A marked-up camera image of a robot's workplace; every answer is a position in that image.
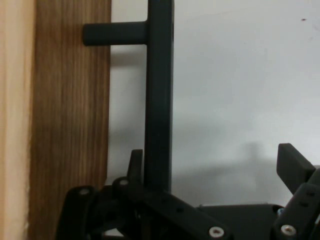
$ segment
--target bolt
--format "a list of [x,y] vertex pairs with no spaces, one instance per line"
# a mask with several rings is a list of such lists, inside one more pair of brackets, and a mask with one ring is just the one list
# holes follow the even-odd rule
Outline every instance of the bolt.
[[276,211],[276,214],[278,215],[278,217],[284,212],[284,208],[279,208],[278,211]]
[[213,226],[209,229],[209,235],[214,239],[218,239],[225,235],[225,231],[221,227]]
[[89,189],[87,188],[82,188],[80,191],[79,191],[79,194],[80,195],[87,195],[88,193],[90,193]]
[[122,186],[125,186],[125,185],[128,185],[128,184],[129,184],[129,181],[127,179],[122,179],[120,181],[120,185],[122,185]]
[[297,234],[297,230],[291,225],[283,225],[281,227],[281,232],[286,236],[294,236]]

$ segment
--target black metal rod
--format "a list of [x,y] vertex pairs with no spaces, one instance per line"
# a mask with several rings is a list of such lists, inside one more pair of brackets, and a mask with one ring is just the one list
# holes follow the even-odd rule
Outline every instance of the black metal rod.
[[174,1],[148,1],[144,185],[171,190]]
[[86,46],[146,44],[147,25],[144,21],[85,24],[83,43]]

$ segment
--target black metal frame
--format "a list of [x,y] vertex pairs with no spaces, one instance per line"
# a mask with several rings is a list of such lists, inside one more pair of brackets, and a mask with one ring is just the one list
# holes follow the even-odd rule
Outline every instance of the black metal frame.
[[101,240],[118,229],[130,240],[320,239],[320,169],[291,144],[278,148],[277,173],[293,193],[274,204],[194,208],[170,194],[173,78],[173,0],[149,0],[145,22],[86,24],[87,46],[147,45],[144,184],[143,151],[133,150],[125,177],[96,191],[71,189],[57,240]]
[[147,45],[144,185],[170,192],[174,1],[149,0],[143,22],[86,24],[86,46]]

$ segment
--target light wood surface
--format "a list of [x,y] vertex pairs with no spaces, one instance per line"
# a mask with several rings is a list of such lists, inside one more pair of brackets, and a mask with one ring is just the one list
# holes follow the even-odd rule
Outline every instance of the light wood surface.
[[34,0],[0,1],[0,239],[28,227]]
[[111,19],[110,0],[39,0],[30,164],[30,240],[53,240],[67,190],[107,175],[109,47],[85,47],[84,23]]

